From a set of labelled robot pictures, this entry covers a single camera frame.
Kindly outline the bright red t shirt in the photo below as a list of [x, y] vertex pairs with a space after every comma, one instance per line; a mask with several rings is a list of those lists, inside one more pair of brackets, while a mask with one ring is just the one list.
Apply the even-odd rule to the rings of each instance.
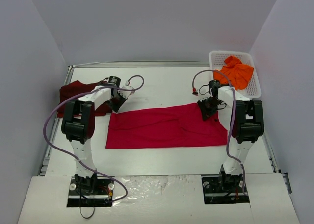
[[206, 121], [196, 103], [112, 114], [106, 149], [222, 146], [227, 130], [214, 114]]

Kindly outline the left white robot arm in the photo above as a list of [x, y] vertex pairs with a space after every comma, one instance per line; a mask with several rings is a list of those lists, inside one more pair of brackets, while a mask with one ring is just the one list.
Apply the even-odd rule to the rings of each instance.
[[103, 104], [115, 113], [119, 111], [132, 89], [129, 81], [123, 87], [120, 87], [120, 83], [120, 78], [110, 76], [108, 80], [97, 83], [86, 95], [65, 103], [61, 131], [73, 148], [76, 161], [75, 183], [88, 194], [96, 192], [99, 187], [91, 151], [95, 112]]

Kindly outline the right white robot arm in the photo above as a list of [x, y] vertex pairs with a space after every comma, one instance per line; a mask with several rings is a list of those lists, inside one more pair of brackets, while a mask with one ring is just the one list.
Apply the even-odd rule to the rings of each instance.
[[221, 165], [217, 180], [221, 190], [229, 191], [245, 181], [244, 162], [252, 145], [264, 133], [263, 105], [260, 100], [250, 99], [218, 80], [210, 81], [207, 86], [209, 96], [197, 102], [204, 121], [218, 113], [220, 105], [231, 108], [227, 159]]

